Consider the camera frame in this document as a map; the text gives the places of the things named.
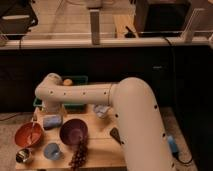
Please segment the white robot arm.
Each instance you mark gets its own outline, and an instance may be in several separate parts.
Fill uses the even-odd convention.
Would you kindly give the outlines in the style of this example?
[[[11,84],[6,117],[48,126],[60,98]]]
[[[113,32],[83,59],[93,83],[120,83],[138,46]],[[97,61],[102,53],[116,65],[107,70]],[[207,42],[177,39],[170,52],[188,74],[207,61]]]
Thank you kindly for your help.
[[[144,80],[128,77],[118,83],[64,86],[59,75],[50,73],[35,95],[46,109],[63,102],[111,106],[127,170],[176,171],[155,95]]]

